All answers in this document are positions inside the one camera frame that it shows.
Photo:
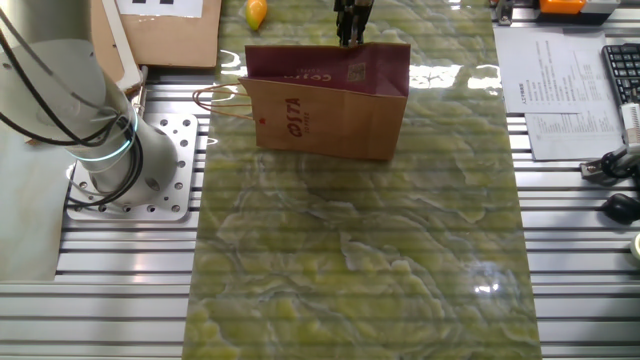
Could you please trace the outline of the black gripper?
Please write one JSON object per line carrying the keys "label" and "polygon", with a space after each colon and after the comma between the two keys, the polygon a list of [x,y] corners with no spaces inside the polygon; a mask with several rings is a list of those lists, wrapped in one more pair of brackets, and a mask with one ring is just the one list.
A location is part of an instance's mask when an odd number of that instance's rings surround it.
{"label": "black gripper", "polygon": [[335,0],[337,12],[337,36],[341,47],[359,46],[364,43],[364,31],[374,0]]}

